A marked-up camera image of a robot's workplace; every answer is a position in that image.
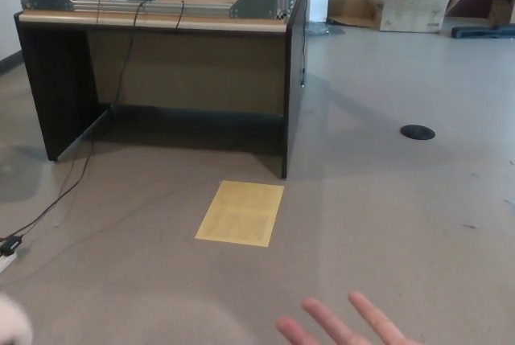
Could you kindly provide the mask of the person's bare hand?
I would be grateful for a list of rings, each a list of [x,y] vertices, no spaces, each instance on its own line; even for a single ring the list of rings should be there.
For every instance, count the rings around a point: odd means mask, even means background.
[[[416,344],[415,341],[405,337],[395,324],[363,294],[351,292],[348,300],[383,344]],[[306,298],[302,302],[302,308],[319,324],[335,344],[371,344],[363,335],[352,331],[321,301],[315,298]],[[276,327],[290,344],[319,343],[293,318],[280,318]]]

